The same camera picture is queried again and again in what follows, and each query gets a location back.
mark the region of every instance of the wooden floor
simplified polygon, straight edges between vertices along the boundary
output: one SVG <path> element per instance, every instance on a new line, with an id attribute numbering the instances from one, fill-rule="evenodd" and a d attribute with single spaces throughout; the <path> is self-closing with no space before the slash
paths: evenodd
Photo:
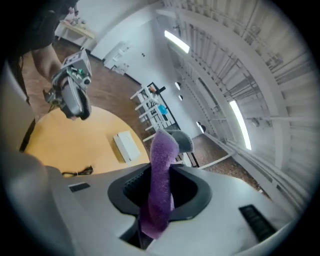
<path id="1" fill-rule="evenodd" d="M 61 62 L 65 57 L 80 50 L 79 47 L 62 40 L 55 42 L 53 47 Z M 121 118 L 141 140 L 150 136 L 151 132 L 145 131 L 148 125 L 140 122 L 139 114 L 135 111 L 137 103 L 130 100 L 130 97 L 141 86 L 133 80 L 107 69 L 102 61 L 93 57 L 89 57 L 89 59 L 92 82 L 87 89 L 87 95 L 91 105 L 105 109 Z M 22 74 L 30 105 L 35 112 L 36 121 L 38 121 L 50 108 L 45 102 L 43 89 L 48 91 L 51 84 L 39 75 L 31 54 L 26 54 L 23 57 Z M 145 144 L 145 149 L 149 155 L 150 143 Z"/>

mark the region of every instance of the black cable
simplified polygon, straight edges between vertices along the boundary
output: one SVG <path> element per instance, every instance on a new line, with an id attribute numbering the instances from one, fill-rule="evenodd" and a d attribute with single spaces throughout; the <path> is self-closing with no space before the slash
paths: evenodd
<path id="1" fill-rule="evenodd" d="M 71 175 L 71 177 L 74 176 L 80 176 L 80 175 L 91 175 L 94 172 L 93 167 L 90 165 L 89 167 L 84 168 L 84 170 L 79 171 L 79 172 L 63 172 L 62 176 L 65 176 L 66 174 Z"/>

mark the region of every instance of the table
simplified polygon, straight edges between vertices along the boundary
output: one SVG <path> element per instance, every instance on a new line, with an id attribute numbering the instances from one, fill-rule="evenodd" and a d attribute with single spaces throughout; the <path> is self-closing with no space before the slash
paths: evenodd
<path id="1" fill-rule="evenodd" d="M 85 37 L 83 45 L 81 46 L 81 50 L 88 48 L 91 40 L 94 40 L 96 38 L 95 33 L 90 29 L 88 29 L 87 27 L 81 27 L 79 25 L 71 25 L 65 20 L 60 20 L 60 25 L 63 27 L 61 35 L 63 35 L 63 37 L 65 38 L 67 37 L 68 30 L 76 32 L 77 34 Z"/>
<path id="2" fill-rule="evenodd" d="M 129 164 L 125 163 L 113 139 L 124 131 L 130 131 L 141 152 Z M 59 108 L 49 112 L 35 124 L 24 152 L 60 172 L 79 172 L 92 166 L 93 174 L 100 174 L 149 163 L 143 143 L 130 126 L 116 115 L 94 106 L 84 121 L 67 119 Z"/>

